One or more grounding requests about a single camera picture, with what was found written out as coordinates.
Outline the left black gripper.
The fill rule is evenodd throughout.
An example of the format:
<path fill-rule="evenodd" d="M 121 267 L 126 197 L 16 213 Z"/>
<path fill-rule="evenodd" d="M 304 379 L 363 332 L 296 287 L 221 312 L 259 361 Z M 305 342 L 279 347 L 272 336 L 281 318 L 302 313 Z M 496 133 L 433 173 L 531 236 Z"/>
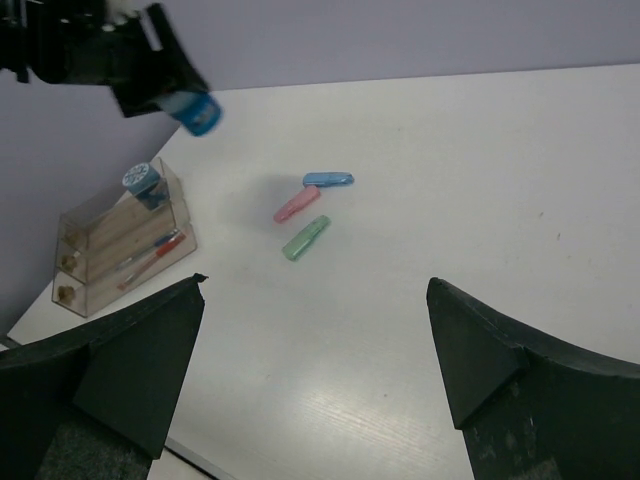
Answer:
<path fill-rule="evenodd" d="M 209 89 L 159 2 L 4 1 L 1 69 L 22 84 L 108 87 L 126 118 L 158 111 L 160 96 Z"/>

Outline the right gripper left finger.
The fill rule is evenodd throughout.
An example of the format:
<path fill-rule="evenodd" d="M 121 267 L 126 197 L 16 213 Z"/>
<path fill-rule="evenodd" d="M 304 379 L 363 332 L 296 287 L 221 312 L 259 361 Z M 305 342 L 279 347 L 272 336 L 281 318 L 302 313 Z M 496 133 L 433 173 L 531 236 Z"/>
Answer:
<path fill-rule="evenodd" d="M 161 457 L 200 329 L 195 274 L 1 354 L 4 479 L 145 479 Z"/>

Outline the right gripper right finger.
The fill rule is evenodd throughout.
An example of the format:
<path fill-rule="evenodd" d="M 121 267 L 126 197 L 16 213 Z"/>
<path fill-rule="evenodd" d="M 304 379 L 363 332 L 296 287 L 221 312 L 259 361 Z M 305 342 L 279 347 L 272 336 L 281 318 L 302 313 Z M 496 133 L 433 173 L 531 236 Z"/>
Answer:
<path fill-rule="evenodd" d="M 426 303 L 475 478 L 638 478 L 637 364 L 553 337 L 439 278 Z"/>

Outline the blue slime jar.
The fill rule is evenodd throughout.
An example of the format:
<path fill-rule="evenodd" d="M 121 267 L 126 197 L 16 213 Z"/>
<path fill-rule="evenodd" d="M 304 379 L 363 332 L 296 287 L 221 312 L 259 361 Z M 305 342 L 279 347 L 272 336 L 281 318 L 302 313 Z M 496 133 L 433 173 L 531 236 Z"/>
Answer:
<path fill-rule="evenodd" d="M 159 208 L 169 199 L 165 179 L 150 163 L 130 168 L 122 178 L 122 185 L 149 211 Z"/>
<path fill-rule="evenodd" d="M 222 117 L 220 105 L 206 92 L 177 91 L 158 97 L 156 104 L 196 137 L 213 130 Z"/>

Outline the red pen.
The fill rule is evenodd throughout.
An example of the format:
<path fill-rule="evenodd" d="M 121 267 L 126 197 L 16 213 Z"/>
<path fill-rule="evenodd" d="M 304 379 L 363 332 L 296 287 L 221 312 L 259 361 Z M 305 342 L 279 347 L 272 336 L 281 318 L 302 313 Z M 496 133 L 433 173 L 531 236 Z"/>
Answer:
<path fill-rule="evenodd" d="M 122 283 L 118 285 L 120 291 L 125 291 L 133 284 L 139 277 L 141 277 L 147 270 L 154 266 L 161 258 L 170 253 L 180 243 L 186 239 L 184 233 L 178 233 L 171 237 L 168 241 L 158 247 L 154 253 L 147 259 L 136 271 L 131 273 Z"/>

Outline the blue translucent eraser case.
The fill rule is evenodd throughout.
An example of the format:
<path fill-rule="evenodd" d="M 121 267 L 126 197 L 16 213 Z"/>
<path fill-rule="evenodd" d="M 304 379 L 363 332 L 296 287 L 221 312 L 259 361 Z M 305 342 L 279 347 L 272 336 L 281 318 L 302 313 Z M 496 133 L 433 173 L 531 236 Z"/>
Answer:
<path fill-rule="evenodd" d="M 348 186 L 355 179 L 349 172 L 309 172 L 303 176 L 302 183 L 305 187 L 329 188 L 336 186 Z"/>

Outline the blue pen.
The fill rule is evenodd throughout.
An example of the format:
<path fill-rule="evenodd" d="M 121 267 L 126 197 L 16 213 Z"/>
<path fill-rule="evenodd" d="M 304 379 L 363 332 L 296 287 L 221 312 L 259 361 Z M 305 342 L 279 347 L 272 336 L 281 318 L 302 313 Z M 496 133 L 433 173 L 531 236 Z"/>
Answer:
<path fill-rule="evenodd" d="M 120 272 L 120 271 L 124 270 L 130 264 L 132 264 L 135 261 L 139 260 L 140 258 L 144 257 L 145 255 L 149 254 L 150 252 L 153 252 L 153 251 L 159 249 L 160 247 L 164 246 L 165 244 L 167 244 L 174 237 L 176 237 L 179 233 L 180 233 L 180 231 L 178 229 L 174 229 L 174 230 L 170 231 L 168 234 L 166 234 L 166 235 L 160 237 L 159 239 L 155 240 L 154 243 L 151 246 L 145 247 L 141 251 L 134 253 L 129 258 L 127 258 L 127 259 L 123 260 L 122 262 L 120 262 L 115 267 L 114 271 L 115 272 Z"/>

